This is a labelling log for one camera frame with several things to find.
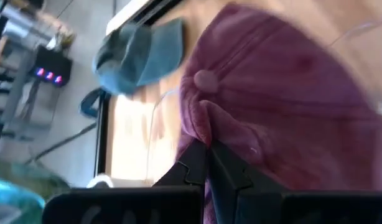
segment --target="cap button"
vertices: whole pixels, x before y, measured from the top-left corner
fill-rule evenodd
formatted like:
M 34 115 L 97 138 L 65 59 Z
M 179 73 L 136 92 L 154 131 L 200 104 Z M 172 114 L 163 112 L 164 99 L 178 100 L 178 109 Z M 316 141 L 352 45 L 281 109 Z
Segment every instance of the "cap button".
M 198 71 L 194 77 L 193 82 L 197 88 L 205 93 L 216 93 L 218 91 L 217 76 L 207 70 Z

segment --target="baseball cap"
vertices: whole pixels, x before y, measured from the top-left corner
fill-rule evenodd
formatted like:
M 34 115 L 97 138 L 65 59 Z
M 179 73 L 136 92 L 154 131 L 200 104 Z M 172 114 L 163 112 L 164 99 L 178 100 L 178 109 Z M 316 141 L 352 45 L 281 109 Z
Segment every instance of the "baseball cap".
M 156 27 L 130 22 L 110 33 L 93 60 L 102 88 L 132 95 L 175 70 L 184 51 L 182 24 L 181 18 Z
M 220 141 L 288 189 L 382 190 L 382 116 L 352 75 L 289 23 L 228 4 L 182 77 L 177 157 Z M 212 197 L 204 223 L 224 222 Z

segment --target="red led light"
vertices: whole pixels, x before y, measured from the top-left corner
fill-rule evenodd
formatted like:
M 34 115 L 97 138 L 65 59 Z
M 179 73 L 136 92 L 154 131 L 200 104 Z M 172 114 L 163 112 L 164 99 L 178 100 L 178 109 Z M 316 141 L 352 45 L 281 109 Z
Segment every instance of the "red led light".
M 62 79 L 61 79 L 61 76 L 59 76 L 59 77 L 57 77 L 57 78 L 55 78 L 55 83 L 60 83 L 62 81 Z
M 44 75 L 44 69 L 43 68 L 38 69 L 36 75 L 43 76 Z
M 54 77 L 54 73 L 49 72 L 49 74 L 46 76 L 47 79 L 51 80 Z

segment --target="cap brim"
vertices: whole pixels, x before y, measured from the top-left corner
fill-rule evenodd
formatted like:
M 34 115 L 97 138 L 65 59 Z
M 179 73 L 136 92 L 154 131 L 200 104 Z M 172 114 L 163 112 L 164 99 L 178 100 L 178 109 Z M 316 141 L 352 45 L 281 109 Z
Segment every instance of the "cap brim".
M 183 20 L 169 21 L 152 30 L 149 57 L 137 86 L 159 81 L 179 67 L 183 57 Z

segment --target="blue baseball cap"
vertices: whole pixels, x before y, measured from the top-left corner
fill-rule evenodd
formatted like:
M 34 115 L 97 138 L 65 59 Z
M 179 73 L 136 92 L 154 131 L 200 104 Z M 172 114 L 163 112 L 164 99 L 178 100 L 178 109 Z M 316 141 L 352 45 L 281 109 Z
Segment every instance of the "blue baseball cap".
M 181 18 L 156 27 L 127 23 L 106 36 L 93 60 L 102 88 L 132 95 L 174 71 L 183 57 L 182 26 Z

